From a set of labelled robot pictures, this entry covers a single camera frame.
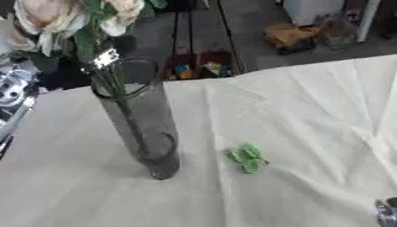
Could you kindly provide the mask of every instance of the metal object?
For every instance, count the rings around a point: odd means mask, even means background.
[[[114,49],[108,49],[105,52],[99,54],[99,56],[97,56],[94,59],[94,65],[97,69],[102,69],[104,67],[109,66],[110,64],[112,64],[114,61],[118,60],[120,58],[119,53]]]
[[[34,74],[14,66],[0,73],[0,160],[9,148],[20,120],[28,113],[38,96]]]
[[[394,204],[395,198],[386,202],[377,200],[375,207],[377,209],[377,220],[381,227],[397,227],[397,207]]]

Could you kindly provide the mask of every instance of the floor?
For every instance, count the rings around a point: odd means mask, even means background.
[[[268,25],[288,22],[288,16],[273,0],[222,0],[230,28],[237,43],[237,51],[246,65],[246,72],[271,67],[285,67],[315,62],[366,58],[397,53],[397,40],[382,40],[371,34],[368,42],[342,50],[331,51],[319,45],[312,51],[279,56],[269,44],[262,39],[263,28]],[[225,40],[222,23],[215,4],[209,11],[194,12],[194,43],[199,51],[211,45],[212,39]],[[137,56],[145,56],[159,62],[171,52],[171,32],[173,14],[163,14],[155,19],[148,19],[136,25]],[[180,52],[187,51],[187,20],[181,20]]]

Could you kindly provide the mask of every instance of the glass vase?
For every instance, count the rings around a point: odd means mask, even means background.
[[[93,75],[99,98],[130,153],[156,179],[180,167],[178,139],[158,67],[147,59],[119,59]]]

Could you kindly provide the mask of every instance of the table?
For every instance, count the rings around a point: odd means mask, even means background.
[[[367,227],[397,195],[397,56],[169,82],[182,169],[147,177],[89,89],[39,98],[0,162],[2,227]],[[271,162],[243,174],[223,153]]]

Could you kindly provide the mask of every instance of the white appliance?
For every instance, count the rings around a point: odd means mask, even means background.
[[[332,15],[342,10],[345,0],[284,0],[284,8],[297,26],[312,25],[317,15]]]

